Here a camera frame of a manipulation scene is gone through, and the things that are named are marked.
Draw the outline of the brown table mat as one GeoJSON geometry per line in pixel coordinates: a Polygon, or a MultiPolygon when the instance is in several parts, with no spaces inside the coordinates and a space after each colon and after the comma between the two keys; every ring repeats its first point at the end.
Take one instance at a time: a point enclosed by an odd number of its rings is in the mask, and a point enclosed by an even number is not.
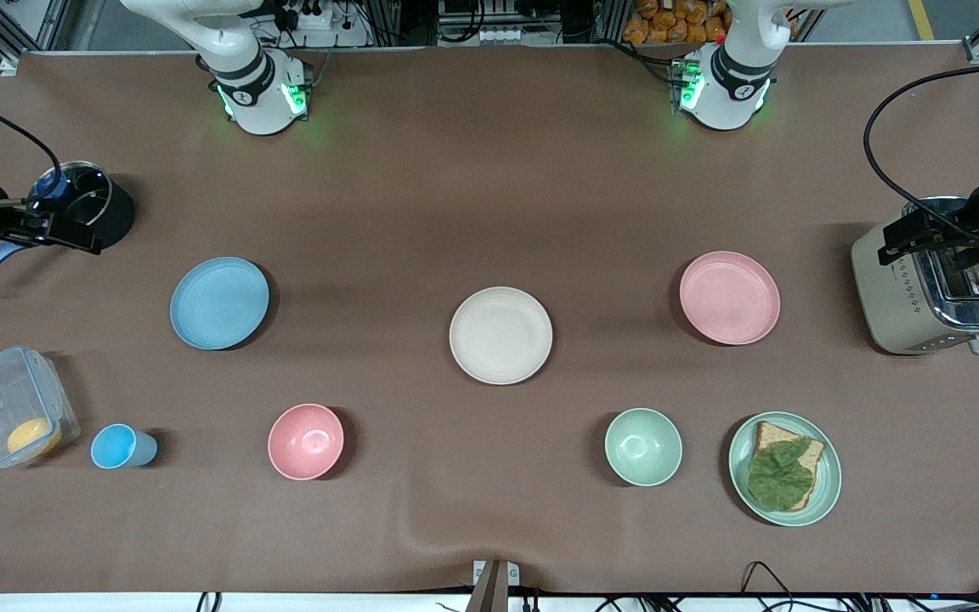
{"type": "Polygon", "coordinates": [[[73,441],[0,469],[0,592],[421,590],[502,558],[551,592],[731,592],[767,563],[796,592],[979,590],[979,356],[873,345],[855,240],[900,209],[863,158],[875,105],[966,65],[957,45],[793,47],[761,112],[718,133],[609,48],[342,52],[306,122],[252,137],[187,54],[31,55],[0,113],[135,199],[93,256],[42,247],[0,268],[0,352],[58,372],[73,441]],[[781,296],[769,336],[711,341],[682,272],[739,252],[781,296]],[[202,261],[244,258],[269,311],[224,351],[168,316],[202,261]],[[490,386],[450,351],[460,303],[495,286],[548,311],[535,376],[490,386]],[[321,478],[280,476],[277,418],[343,425],[321,478]],[[637,406],[680,431],[676,476],[622,481],[603,454],[637,406]],[[772,525],[727,449],[769,411],[840,460],[835,507],[772,525]],[[151,434],[104,470],[112,423],[151,434]]]}

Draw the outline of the white power strip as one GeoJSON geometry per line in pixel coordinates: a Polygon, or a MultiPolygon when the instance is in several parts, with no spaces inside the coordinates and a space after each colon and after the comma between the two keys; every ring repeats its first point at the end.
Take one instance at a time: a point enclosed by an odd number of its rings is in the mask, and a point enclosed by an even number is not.
{"type": "Polygon", "coordinates": [[[348,31],[353,20],[333,0],[264,0],[279,32],[348,31]]]}

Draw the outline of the yellow round food piece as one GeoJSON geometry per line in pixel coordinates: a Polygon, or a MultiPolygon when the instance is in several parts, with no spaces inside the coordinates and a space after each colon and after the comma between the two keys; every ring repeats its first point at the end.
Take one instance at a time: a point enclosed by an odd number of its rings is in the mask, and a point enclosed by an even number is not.
{"type": "Polygon", "coordinates": [[[57,449],[62,439],[62,427],[57,422],[44,417],[32,418],[8,435],[8,458],[13,462],[38,460],[57,449]]]}

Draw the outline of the pink plate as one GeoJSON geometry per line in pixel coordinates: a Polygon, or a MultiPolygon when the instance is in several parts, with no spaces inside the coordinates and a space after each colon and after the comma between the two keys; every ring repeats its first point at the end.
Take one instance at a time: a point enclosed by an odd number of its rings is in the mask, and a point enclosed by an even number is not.
{"type": "Polygon", "coordinates": [[[685,267],[677,290],[684,316],[715,343],[743,346],[772,333],[781,313],[776,280],[758,261],[707,252],[685,267]]]}

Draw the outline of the bag of orange snacks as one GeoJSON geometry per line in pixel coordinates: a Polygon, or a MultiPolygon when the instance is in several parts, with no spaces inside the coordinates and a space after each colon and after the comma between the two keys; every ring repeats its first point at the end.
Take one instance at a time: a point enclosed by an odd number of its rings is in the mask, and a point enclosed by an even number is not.
{"type": "Polygon", "coordinates": [[[644,43],[721,43],[733,12],[724,0],[632,0],[621,37],[644,43]]]}

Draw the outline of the blue cup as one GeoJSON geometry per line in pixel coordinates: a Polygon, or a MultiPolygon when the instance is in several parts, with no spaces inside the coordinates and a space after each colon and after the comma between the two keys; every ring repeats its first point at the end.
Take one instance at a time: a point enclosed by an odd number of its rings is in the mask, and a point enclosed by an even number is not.
{"type": "Polygon", "coordinates": [[[156,453],[158,441],[126,423],[106,426],[90,445],[93,464],[104,470],[143,468],[155,460],[156,453]]]}

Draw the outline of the black pot with glass lid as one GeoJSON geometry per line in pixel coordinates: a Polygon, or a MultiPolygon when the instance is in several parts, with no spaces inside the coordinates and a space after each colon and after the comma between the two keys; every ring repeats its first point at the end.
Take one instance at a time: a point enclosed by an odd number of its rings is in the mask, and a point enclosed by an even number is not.
{"type": "MultiPolygon", "coordinates": [[[[90,161],[69,161],[37,179],[25,197],[30,212],[57,214],[54,222],[78,222],[93,229],[113,247],[131,231],[135,219],[133,198],[104,170],[90,161]]],[[[0,264],[22,249],[57,245],[14,244],[0,240],[0,264]]]]}

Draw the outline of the bread slice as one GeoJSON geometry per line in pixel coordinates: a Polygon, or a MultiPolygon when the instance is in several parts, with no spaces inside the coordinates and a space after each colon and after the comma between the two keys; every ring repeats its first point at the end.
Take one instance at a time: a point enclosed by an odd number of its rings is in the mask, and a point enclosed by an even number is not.
{"type": "Polygon", "coordinates": [[[801,465],[804,465],[805,468],[810,468],[812,470],[813,476],[815,476],[815,483],[813,483],[812,485],[811,492],[809,492],[808,495],[805,496],[804,499],[801,500],[801,502],[797,504],[796,507],[793,508],[792,512],[799,512],[800,510],[804,510],[808,501],[811,500],[813,488],[816,487],[816,483],[818,480],[818,466],[821,460],[823,460],[823,454],[824,451],[826,451],[826,445],[824,444],[823,441],[817,440],[813,437],[809,437],[809,435],[793,433],[792,430],[788,430],[784,427],[780,427],[776,425],[776,423],[772,423],[772,422],[759,423],[756,433],[757,433],[756,448],[754,450],[753,456],[758,450],[764,449],[766,448],[767,445],[771,445],[773,442],[777,442],[780,440],[794,440],[800,437],[811,438],[813,440],[811,449],[809,449],[807,454],[801,458],[801,465]]]}

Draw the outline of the green lettuce leaf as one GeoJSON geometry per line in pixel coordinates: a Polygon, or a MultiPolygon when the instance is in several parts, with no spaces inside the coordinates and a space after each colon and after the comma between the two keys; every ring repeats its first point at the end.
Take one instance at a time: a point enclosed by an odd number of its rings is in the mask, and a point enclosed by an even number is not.
{"type": "Polygon", "coordinates": [[[749,465],[747,490],[766,510],[792,512],[812,490],[815,476],[801,458],[813,440],[800,437],[780,440],[758,450],[749,465]]]}

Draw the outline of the beige and chrome toaster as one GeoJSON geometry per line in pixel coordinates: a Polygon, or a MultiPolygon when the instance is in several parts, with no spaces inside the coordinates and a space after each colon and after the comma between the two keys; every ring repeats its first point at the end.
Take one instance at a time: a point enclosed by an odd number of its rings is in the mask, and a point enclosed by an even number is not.
{"type": "Polygon", "coordinates": [[[979,249],[920,254],[880,266],[884,224],[852,248],[856,286],[875,345],[890,354],[925,355],[967,345],[979,356],[979,249]]]}

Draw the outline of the blue plate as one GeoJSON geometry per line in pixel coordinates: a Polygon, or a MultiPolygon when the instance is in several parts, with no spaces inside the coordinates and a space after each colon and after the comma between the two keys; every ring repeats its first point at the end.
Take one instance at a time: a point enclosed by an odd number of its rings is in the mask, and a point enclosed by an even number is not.
{"type": "Polygon", "coordinates": [[[218,257],[187,272],[168,306],[176,337],[201,351],[224,351],[248,340],[269,311],[269,282],[252,261],[218,257]]]}

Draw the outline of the green plate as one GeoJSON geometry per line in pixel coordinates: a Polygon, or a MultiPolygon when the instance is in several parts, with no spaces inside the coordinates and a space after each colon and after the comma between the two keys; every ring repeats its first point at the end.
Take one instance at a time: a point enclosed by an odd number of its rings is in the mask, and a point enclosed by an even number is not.
{"type": "Polygon", "coordinates": [[[805,527],[819,522],[835,507],[842,487],[838,453],[826,433],[807,418],[782,411],[754,415],[737,426],[727,449],[727,472],[742,503],[758,518],[782,527],[805,527]],[[812,488],[806,492],[805,501],[795,505],[793,510],[769,510],[749,492],[750,460],[761,448],[764,433],[776,434],[769,438],[772,442],[803,437],[818,442],[806,449],[806,469],[813,476],[812,488]]]}

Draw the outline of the pink bowl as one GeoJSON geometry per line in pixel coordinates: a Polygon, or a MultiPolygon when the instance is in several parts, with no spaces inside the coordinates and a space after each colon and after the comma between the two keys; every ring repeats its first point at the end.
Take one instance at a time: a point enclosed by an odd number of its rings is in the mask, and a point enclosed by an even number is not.
{"type": "Polygon", "coordinates": [[[318,479],[337,465],[343,442],[341,419],[330,407],[295,405],[284,411],[269,430],[269,462],[287,479],[318,479]]]}

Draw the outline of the beige plate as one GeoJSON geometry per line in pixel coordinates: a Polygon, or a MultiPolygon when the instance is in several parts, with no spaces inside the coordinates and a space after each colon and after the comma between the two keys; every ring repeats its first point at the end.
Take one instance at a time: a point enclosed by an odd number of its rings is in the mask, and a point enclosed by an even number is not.
{"type": "Polygon", "coordinates": [[[513,386],[539,372],[554,345],[554,326],[541,302],[509,286],[479,290],[460,303],[448,328],[457,365],[490,386],[513,386]]]}

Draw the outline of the green bowl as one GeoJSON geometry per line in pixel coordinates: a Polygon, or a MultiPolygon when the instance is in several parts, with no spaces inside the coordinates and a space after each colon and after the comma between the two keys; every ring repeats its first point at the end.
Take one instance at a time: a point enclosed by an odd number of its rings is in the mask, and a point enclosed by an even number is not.
{"type": "Polygon", "coordinates": [[[668,416],[637,406],[611,419],[603,435],[603,454],[615,475],[625,483],[655,487],[679,472],[683,442],[668,416]]]}

